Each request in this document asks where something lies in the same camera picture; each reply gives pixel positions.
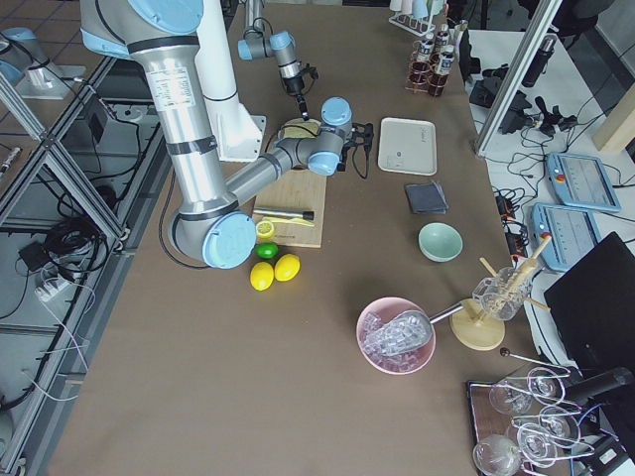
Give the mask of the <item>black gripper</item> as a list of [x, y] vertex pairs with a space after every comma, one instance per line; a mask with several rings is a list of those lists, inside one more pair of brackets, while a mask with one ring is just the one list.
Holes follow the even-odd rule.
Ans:
[[347, 154], [350, 149], [362, 146], [365, 158], [369, 160], [373, 139], [374, 127], [372, 123], [353, 122], [350, 136], [344, 142], [344, 158], [347, 159]]
[[308, 121], [310, 113], [304, 98], [306, 94], [305, 76], [308, 75], [311, 80], [316, 80], [318, 70], [309, 63], [294, 61], [279, 65], [279, 74], [287, 94], [296, 98], [302, 119]]

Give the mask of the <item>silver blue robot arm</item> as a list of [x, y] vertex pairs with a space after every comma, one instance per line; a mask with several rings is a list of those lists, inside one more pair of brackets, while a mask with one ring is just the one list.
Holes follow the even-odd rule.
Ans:
[[242, 126], [251, 117], [243, 107], [227, 124], [212, 114], [237, 94], [219, 2], [83, 1], [80, 14], [89, 50], [144, 69], [184, 198], [171, 229], [181, 253], [212, 268], [241, 265], [257, 234], [240, 205], [295, 167], [335, 173], [352, 129], [350, 105], [341, 97], [322, 105], [315, 136], [282, 139], [224, 177], [218, 152], [226, 136], [248, 138]]
[[242, 60], [274, 59], [285, 93], [298, 106], [300, 117], [310, 119], [306, 95], [318, 79], [318, 70], [299, 60], [293, 35], [281, 30], [276, 32], [262, 15], [264, 1], [248, 0], [245, 4], [245, 28], [237, 43]]

